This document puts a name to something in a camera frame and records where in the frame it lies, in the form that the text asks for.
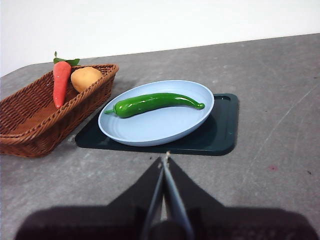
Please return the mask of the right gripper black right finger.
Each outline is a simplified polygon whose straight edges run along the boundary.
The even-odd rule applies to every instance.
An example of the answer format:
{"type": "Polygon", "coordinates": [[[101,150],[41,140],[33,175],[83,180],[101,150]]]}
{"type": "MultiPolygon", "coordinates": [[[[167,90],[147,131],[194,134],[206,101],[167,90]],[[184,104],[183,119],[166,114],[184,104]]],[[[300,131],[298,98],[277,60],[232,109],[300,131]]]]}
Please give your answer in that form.
{"type": "Polygon", "coordinates": [[[280,208],[225,206],[198,186],[172,158],[167,161],[195,239],[319,239],[303,215],[280,208]]]}

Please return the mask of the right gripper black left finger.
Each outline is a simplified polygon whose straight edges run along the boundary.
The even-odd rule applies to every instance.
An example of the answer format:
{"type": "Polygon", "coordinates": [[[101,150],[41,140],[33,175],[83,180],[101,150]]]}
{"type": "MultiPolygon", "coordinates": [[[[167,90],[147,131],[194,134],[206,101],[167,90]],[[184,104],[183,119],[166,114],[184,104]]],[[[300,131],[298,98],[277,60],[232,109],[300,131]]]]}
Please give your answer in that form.
{"type": "Polygon", "coordinates": [[[54,206],[30,214],[17,240],[137,240],[161,172],[161,159],[107,205],[54,206]]]}

